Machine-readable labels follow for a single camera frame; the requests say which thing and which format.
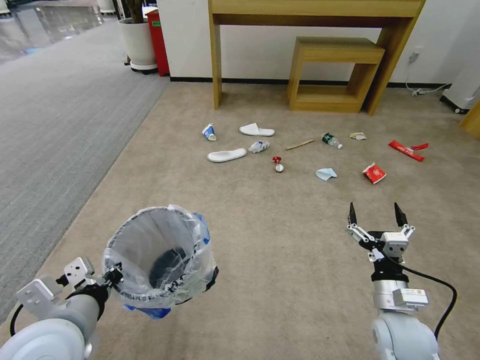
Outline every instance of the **plastic trash bag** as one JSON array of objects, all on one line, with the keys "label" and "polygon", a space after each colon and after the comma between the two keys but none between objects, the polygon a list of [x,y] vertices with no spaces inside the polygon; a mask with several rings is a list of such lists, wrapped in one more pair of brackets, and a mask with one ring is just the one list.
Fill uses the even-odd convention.
[{"label": "plastic trash bag", "polygon": [[218,274],[207,223],[177,205],[148,207],[128,219],[108,241],[103,270],[118,262],[120,300],[154,319],[207,291]]}]

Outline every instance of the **transparent plastic bag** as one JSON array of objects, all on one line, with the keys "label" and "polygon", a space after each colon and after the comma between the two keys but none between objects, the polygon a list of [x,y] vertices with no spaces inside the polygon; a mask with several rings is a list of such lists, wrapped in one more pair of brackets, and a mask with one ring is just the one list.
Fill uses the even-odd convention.
[{"label": "transparent plastic bag", "polygon": [[122,263],[114,289],[135,308],[168,309],[208,290],[218,273],[207,224],[180,206],[148,207],[108,241],[103,270]]}]

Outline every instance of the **wooden table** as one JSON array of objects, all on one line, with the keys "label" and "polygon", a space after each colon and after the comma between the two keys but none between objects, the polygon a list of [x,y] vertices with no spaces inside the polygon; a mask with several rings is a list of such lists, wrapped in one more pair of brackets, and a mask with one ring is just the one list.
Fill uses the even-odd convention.
[{"label": "wooden table", "polygon": [[363,103],[375,113],[426,0],[208,0],[213,107],[222,97],[220,25],[381,28],[385,54]]},{"label": "wooden table", "polygon": [[465,115],[460,126],[480,139],[480,101]]}]

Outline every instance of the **crumpled paper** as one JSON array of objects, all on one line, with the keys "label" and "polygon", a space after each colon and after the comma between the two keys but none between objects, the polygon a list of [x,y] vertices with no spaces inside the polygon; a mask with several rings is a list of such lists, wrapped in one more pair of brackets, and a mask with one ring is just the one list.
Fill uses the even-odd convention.
[{"label": "crumpled paper", "polygon": [[259,153],[262,152],[263,150],[268,149],[270,146],[270,143],[268,141],[255,141],[249,148],[248,151],[251,153]]},{"label": "crumpled paper", "polygon": [[327,181],[330,178],[336,178],[337,177],[337,173],[331,167],[318,169],[315,172],[315,175],[318,178],[322,179],[323,181]]},{"label": "crumpled paper", "polygon": [[355,140],[363,140],[363,139],[367,139],[367,137],[365,136],[365,134],[363,132],[352,132],[350,134],[350,137],[352,139],[355,139]]}]

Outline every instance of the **red snack wrapper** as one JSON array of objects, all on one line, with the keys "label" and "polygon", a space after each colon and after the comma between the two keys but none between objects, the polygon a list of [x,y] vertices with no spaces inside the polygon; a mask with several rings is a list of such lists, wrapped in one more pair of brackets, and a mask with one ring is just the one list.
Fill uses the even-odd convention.
[{"label": "red snack wrapper", "polygon": [[367,178],[370,179],[372,184],[378,183],[380,180],[387,176],[387,173],[381,168],[379,168],[378,165],[374,162],[367,166],[366,169],[363,170],[363,173],[366,175]]},{"label": "red snack wrapper", "polygon": [[398,141],[393,140],[391,143],[388,144],[388,146],[398,150],[401,153],[404,153],[405,155],[408,155],[409,157],[422,162],[425,158],[423,156],[420,156],[416,153],[414,153],[414,150],[419,150],[419,149],[425,149],[429,145],[428,144],[423,144],[423,145],[417,145],[417,146],[412,146],[411,148],[408,148],[406,146],[403,146],[401,143]]}]

